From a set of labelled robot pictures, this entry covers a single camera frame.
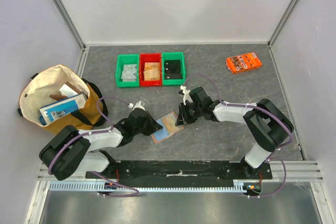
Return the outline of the tan leather card holder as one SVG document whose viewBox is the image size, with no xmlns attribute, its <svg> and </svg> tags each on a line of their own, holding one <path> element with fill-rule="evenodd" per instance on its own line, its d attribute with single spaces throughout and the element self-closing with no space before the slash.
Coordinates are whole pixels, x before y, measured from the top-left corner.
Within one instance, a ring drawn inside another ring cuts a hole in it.
<svg viewBox="0 0 336 224">
<path fill-rule="evenodd" d="M 184 126 L 182 125 L 176 126 L 175 125 L 176 122 L 177 122 L 177 115 L 174 112 L 169 113 L 160 119 L 157 119 L 156 123 L 158 123 L 163 128 L 154 132 L 151 135 L 153 142 L 155 144 L 159 144 L 163 140 L 183 130 Z"/>
</svg>

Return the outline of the beige credit card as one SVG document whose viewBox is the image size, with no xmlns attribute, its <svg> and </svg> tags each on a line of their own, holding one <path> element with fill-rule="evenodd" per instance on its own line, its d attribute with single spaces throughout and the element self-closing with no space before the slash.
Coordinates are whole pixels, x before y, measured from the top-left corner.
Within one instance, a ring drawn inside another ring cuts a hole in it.
<svg viewBox="0 0 336 224">
<path fill-rule="evenodd" d="M 175 117 L 174 114 L 169 114 L 169 115 L 164 116 L 162 118 L 162 122 L 163 122 L 163 125 L 165 126 L 166 130 L 170 134 L 174 134 L 175 132 L 178 132 L 178 131 L 184 129 L 184 127 L 182 127 L 182 126 L 176 126 L 175 125 L 176 117 Z"/>
</svg>

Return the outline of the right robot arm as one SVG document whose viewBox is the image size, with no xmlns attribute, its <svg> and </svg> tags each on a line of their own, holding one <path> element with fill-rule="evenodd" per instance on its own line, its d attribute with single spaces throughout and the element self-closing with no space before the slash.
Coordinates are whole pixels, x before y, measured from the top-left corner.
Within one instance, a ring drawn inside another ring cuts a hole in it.
<svg viewBox="0 0 336 224">
<path fill-rule="evenodd" d="M 281 148 L 287 138 L 293 139 L 293 124 L 268 99 L 252 104 L 213 101 L 202 87 L 188 90 L 185 86 L 180 86 L 179 94 L 183 102 L 179 104 L 175 125 L 192 124 L 201 117 L 208 121 L 247 125 L 255 144 L 240 162 L 240 172 L 245 178 L 254 178 L 264 161 Z"/>
</svg>

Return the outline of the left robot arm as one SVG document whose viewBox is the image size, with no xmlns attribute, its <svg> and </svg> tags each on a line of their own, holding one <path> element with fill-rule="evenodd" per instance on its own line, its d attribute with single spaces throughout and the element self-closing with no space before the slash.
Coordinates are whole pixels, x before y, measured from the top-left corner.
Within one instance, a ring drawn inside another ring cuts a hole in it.
<svg viewBox="0 0 336 224">
<path fill-rule="evenodd" d="M 104 152 L 107 147 L 122 147 L 133 141 L 136 135 L 150 136 L 163 129 L 150 113 L 134 109 L 127 118 L 112 128 L 77 130 L 64 127 L 39 153 L 39 158 L 48 167 L 48 174 L 57 180 L 69 178 L 75 172 L 98 172 L 104 178 L 115 174 L 115 160 Z"/>
</svg>

